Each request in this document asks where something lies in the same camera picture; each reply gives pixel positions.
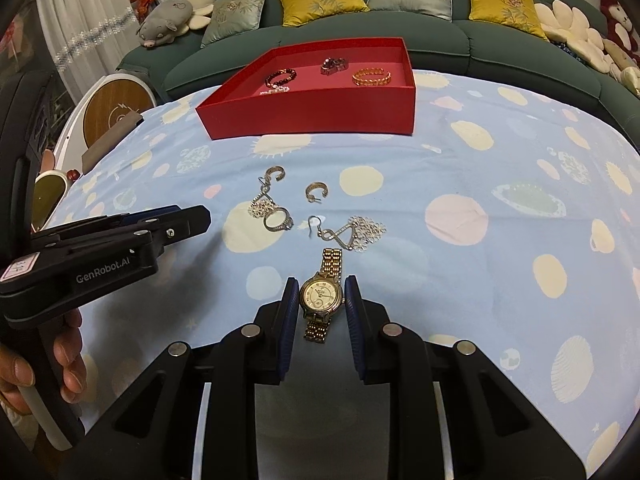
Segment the silver filigree drop earring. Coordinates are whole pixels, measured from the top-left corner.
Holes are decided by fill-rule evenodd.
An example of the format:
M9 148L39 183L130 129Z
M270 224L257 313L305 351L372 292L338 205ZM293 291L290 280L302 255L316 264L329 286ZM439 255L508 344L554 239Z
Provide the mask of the silver filigree drop earring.
M253 218L265 218L267 214L274 211L277 207L276 202L269 195L271 188L270 177L261 177L258 179L260 182L260 191L258 195L250 202L247 212Z
M334 242L348 252L365 252L386 233L383 223L361 216L350 217L337 230L324 228L319 216L310 216L307 222L309 234L316 234L324 242Z

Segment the gold hoop earring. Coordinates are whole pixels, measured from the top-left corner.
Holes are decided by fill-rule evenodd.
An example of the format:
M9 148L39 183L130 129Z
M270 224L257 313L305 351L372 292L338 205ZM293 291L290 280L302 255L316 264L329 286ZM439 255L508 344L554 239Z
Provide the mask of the gold hoop earring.
M281 181L285 177L285 170L282 166L272 166L264 173L264 180L270 184L273 180Z
M329 188L324 182L312 182L306 187L305 196L308 203L320 204L329 196Z

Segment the gold wrist watch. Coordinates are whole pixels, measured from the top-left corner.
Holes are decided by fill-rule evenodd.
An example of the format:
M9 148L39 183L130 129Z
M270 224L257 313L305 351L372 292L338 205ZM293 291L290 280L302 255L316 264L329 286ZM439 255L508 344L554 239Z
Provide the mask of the gold wrist watch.
M334 314L343 304L343 251L326 248L320 270L307 280L299 293L299 304L306 321L306 340L324 344Z

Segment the gold chain bangle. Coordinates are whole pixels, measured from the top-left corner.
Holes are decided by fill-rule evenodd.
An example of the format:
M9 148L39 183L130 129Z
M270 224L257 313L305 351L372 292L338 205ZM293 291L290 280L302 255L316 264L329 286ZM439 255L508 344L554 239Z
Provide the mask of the gold chain bangle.
M381 87L392 81L393 74L382 67L367 67L352 74L352 82L358 87Z

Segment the red jewelry tray box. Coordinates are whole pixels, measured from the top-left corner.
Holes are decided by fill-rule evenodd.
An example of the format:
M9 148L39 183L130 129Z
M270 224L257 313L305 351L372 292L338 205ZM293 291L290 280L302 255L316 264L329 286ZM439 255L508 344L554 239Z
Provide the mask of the red jewelry tray box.
M356 70L393 74L358 87ZM405 41L346 38L274 48L215 89L196 108L213 140L285 133L389 133L410 136L416 84Z

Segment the white framed small mirror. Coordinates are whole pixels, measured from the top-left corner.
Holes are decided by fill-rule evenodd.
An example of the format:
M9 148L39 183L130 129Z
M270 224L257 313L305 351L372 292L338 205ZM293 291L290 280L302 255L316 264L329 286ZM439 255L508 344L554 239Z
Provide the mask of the white framed small mirror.
M43 171L36 177L32 198L32 230L34 232L46 226L69 188L70 180L62 171Z

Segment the round wooden white device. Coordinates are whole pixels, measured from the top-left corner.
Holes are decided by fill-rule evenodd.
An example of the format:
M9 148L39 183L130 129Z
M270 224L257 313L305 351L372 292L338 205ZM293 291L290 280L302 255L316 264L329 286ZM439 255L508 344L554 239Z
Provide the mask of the round wooden white device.
M81 156L130 112L156 105L152 89L139 77L114 73L102 77L80 99L53 149L54 168L81 170Z

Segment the grey plush animal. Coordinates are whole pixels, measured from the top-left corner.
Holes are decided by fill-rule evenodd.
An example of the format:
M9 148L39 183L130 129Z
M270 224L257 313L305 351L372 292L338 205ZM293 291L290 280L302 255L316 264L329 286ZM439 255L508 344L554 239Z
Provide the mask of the grey plush animal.
M166 0L143 21L137 31L140 46L153 49L171 44L189 30L193 6L186 0Z

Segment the planet print blue tablecloth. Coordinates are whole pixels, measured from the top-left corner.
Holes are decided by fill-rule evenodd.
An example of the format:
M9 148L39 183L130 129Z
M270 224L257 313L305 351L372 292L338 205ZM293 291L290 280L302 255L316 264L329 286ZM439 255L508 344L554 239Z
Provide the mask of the planet print blue tablecloth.
M346 252L367 299L439 344L480 346L595 472L639 408L639 156L561 102L484 80L416 73L411 136L212 140L198 91L149 110L81 178L54 224L203 205L208 230L168 247L157 274L82 310L93 425L168 344L204 346L320 268L352 216L386 226ZM250 202L272 166L277 207ZM329 196L308 203L324 182Z

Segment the white sheer curtain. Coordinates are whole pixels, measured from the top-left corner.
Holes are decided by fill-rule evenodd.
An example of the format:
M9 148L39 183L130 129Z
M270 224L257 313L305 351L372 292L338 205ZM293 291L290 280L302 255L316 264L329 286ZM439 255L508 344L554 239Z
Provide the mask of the white sheer curtain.
M67 93L79 102L138 46L129 0L36 0L52 61Z

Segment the left grey floral cushion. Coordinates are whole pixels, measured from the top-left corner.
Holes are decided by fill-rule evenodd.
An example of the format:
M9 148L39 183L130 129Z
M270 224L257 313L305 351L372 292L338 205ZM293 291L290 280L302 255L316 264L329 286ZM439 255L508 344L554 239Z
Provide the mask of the left grey floral cushion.
M265 0L216 0L201 48L258 29Z

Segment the red orange plush toy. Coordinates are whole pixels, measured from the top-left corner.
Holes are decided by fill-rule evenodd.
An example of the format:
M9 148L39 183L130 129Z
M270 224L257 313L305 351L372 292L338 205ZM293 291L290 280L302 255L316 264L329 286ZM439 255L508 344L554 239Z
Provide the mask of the red orange plush toy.
M157 4L157 0L129 0L129 2L139 23L144 22Z

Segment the right yellow floral cushion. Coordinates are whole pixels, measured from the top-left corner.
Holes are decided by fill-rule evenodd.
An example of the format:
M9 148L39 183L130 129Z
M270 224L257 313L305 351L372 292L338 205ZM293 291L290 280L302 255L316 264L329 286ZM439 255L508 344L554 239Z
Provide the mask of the right yellow floral cushion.
M547 41L534 0L470 0L469 20L511 27Z

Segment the cream satin quilt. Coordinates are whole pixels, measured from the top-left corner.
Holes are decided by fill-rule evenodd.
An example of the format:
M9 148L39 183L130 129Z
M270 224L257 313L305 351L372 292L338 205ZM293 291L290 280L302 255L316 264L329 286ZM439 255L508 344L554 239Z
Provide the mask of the cream satin quilt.
M637 66L627 66L621 70L618 80L629 92L640 99L640 70Z

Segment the beige small plush cushion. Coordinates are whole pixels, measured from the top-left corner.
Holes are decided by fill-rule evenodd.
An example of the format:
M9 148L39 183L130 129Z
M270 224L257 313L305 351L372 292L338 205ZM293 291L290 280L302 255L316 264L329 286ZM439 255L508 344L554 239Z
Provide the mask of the beige small plush cushion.
M638 67L636 61L629 56L623 48L616 44L616 42L604 38L603 45L606 54L612 58L613 62L620 70L626 70L628 67Z

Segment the white flower shaped cushion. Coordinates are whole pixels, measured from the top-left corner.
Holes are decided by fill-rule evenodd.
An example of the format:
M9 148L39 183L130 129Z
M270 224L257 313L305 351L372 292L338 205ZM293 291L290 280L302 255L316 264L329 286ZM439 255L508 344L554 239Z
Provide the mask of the white flower shaped cushion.
M611 71L612 58L605 53L601 35L576 6L554 0L551 6L534 4L541 28L553 41L565 44L574 54L602 74Z

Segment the red monkey plush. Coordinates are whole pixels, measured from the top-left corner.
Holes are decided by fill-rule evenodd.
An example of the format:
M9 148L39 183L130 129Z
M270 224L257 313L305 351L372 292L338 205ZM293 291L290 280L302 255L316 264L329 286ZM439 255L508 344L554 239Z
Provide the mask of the red monkey plush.
M638 42L632 36L634 25L617 0L600 0L600 10L608 23L608 39L615 42L639 64Z

